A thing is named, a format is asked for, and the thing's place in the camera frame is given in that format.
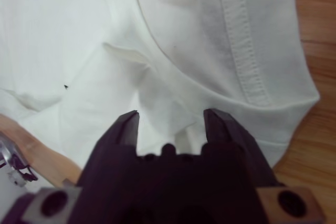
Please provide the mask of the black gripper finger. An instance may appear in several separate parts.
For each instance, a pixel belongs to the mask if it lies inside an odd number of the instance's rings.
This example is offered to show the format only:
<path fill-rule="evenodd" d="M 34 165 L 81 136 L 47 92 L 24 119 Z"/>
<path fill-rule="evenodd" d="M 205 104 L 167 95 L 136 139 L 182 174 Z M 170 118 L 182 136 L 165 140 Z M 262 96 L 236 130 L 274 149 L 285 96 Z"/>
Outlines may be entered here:
<path fill-rule="evenodd" d="M 97 142 L 94 154 L 104 156 L 120 152 L 137 156 L 139 119 L 136 110 L 119 116 Z"/>
<path fill-rule="evenodd" d="M 208 142 L 235 143 L 256 187 L 278 187 L 271 167 L 254 137 L 229 113 L 218 109 L 203 111 Z"/>

